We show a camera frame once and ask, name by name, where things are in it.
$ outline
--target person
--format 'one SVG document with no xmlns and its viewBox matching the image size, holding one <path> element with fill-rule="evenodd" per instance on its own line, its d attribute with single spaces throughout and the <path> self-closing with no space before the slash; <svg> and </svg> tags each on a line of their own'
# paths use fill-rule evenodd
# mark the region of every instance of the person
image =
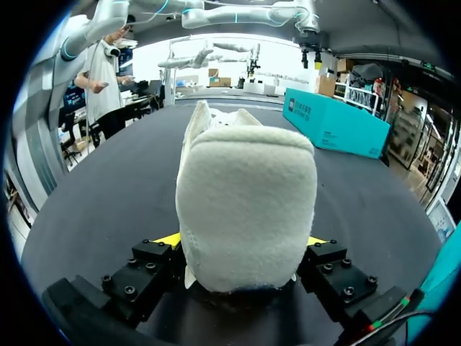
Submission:
<svg viewBox="0 0 461 346">
<path fill-rule="evenodd" d="M 134 21 L 134 17 L 129 16 L 124 27 L 90 46 L 84 67 L 74 80 L 76 86 L 85 89 L 90 127 L 98 123 L 106 139 L 125 127 L 125 121 L 108 114 L 123 107 L 118 84 L 134 82 L 132 76 L 117 76 L 120 51 L 114 42 L 130 31 L 129 22 Z"/>
</svg>

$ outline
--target black pants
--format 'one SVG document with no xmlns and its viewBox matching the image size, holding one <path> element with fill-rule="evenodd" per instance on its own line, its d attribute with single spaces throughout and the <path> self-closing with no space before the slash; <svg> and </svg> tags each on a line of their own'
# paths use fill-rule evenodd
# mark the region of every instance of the black pants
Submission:
<svg viewBox="0 0 461 346">
<path fill-rule="evenodd" d="M 118 131 L 125 128 L 125 121 L 117 116 L 116 113 L 111 112 L 106 114 L 97 120 L 97 123 L 101 127 L 101 131 L 104 137 L 107 139 L 111 138 Z"/>
</svg>

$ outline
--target white fabric object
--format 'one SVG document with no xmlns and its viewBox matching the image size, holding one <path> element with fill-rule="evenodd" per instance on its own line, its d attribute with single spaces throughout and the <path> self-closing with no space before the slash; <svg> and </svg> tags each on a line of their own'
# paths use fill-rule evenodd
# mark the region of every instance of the white fabric object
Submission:
<svg viewBox="0 0 461 346">
<path fill-rule="evenodd" d="M 237 126 L 237 125 L 256 125 L 262 124 L 247 110 L 239 109 L 237 112 L 224 113 L 220 110 L 210 108 L 208 103 L 204 100 L 197 102 L 195 110 L 192 113 L 189 124 L 186 127 L 184 134 L 184 141 L 182 144 L 181 161 L 179 162 L 179 171 L 176 183 L 182 173 L 182 167 L 189 154 L 192 142 L 199 134 L 211 128 L 220 128 L 223 126 Z"/>
<path fill-rule="evenodd" d="M 310 141 L 280 128 L 224 125 L 185 148 L 176 211 L 186 287 L 195 278 L 222 293 L 285 285 L 313 222 L 317 173 Z"/>
<path fill-rule="evenodd" d="M 89 124 L 94 123 L 108 112 L 122 107 L 122 95 L 118 87 L 116 73 L 118 72 L 118 58 L 106 56 L 107 43 L 101 41 L 88 48 L 84 67 L 80 74 L 89 71 L 92 81 L 105 81 L 107 85 L 100 93 L 94 94 L 85 88 L 86 108 Z"/>
</svg>

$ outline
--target round black platform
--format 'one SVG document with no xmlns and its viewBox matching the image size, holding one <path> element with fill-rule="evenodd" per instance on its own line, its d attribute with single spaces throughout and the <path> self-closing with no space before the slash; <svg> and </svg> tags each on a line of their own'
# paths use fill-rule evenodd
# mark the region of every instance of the round black platform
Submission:
<svg viewBox="0 0 461 346">
<path fill-rule="evenodd" d="M 232 105 L 218 108 L 236 110 Z M 178 231 L 176 173 L 193 109 L 176 106 L 144 117 L 103 143 L 59 184 L 40 211 L 22 256 L 38 293 L 75 275 L 98 285 L 103 274 L 125 264 L 131 246 L 141 239 Z M 250 106 L 248 111 L 264 125 L 295 130 L 280 111 Z M 408 291 L 418 287 L 440 243 L 415 197 L 378 160 L 319 149 L 315 160 L 312 235 L 347 246 L 354 264 L 378 276 L 381 291 L 394 285 Z M 180 323 L 173 320 L 175 314 Z M 141 329 L 170 342 L 185 338 L 232 346 L 332 345 L 341 332 L 315 296 L 299 286 L 283 311 L 244 321 L 216 317 L 187 297 L 167 295 Z"/>
</svg>

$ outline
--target person's hand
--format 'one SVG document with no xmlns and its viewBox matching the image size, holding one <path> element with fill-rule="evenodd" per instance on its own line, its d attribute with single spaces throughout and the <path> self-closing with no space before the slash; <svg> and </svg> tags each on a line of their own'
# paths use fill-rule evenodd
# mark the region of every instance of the person's hand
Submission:
<svg viewBox="0 0 461 346">
<path fill-rule="evenodd" d="M 123 77 L 120 77 L 120 79 L 121 79 L 122 84 L 125 86 L 131 85 L 135 82 L 135 77 L 133 76 L 123 76 Z"/>
<path fill-rule="evenodd" d="M 109 84 L 105 81 L 90 81 L 89 83 L 89 89 L 95 93 L 98 94 L 100 93 L 105 87 L 107 87 Z"/>
</svg>

